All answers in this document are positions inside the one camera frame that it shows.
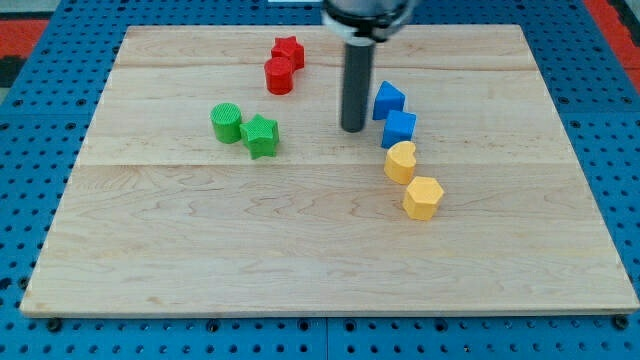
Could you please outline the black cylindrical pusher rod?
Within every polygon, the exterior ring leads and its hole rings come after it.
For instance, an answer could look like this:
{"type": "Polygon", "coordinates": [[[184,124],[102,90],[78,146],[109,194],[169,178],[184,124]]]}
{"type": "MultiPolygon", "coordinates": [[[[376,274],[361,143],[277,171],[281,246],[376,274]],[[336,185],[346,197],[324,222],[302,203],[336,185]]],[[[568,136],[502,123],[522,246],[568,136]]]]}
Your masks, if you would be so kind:
{"type": "Polygon", "coordinates": [[[366,38],[345,43],[340,124],[346,132],[360,132],[365,126],[375,49],[366,38]]]}

